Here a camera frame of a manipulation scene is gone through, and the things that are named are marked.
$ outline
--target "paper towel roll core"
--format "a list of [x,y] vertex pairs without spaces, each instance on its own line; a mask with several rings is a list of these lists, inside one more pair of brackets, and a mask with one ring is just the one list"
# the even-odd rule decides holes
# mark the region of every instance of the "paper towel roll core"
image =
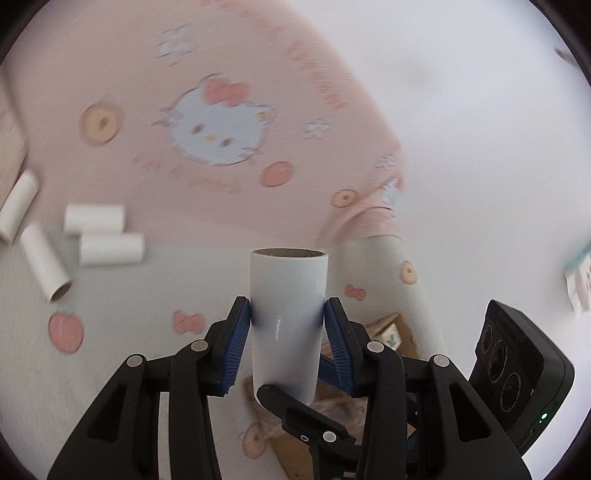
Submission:
[[12,244],[18,227],[38,191],[37,175],[31,170],[22,172],[0,210],[0,238],[8,245]]
[[143,233],[84,233],[80,237],[80,265],[134,265],[144,259]]
[[69,203],[64,213],[64,233],[121,233],[125,227],[125,205]]
[[314,400],[328,255],[267,248],[251,253],[254,391],[276,385],[310,405]]
[[72,286],[72,277],[49,243],[41,225],[31,223],[23,230],[21,246],[47,300],[62,298]]

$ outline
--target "pink apple print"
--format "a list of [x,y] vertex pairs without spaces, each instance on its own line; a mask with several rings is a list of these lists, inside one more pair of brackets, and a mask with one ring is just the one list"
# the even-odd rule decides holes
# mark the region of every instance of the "pink apple print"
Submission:
[[84,327],[78,315],[69,312],[55,312],[47,325],[49,340],[61,353],[76,353],[84,339]]

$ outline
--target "black camera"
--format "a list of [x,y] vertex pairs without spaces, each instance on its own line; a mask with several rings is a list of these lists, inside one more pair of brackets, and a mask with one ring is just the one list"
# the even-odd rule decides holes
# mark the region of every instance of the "black camera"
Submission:
[[573,364],[528,317],[491,300],[469,381],[520,454],[544,431],[573,380]]

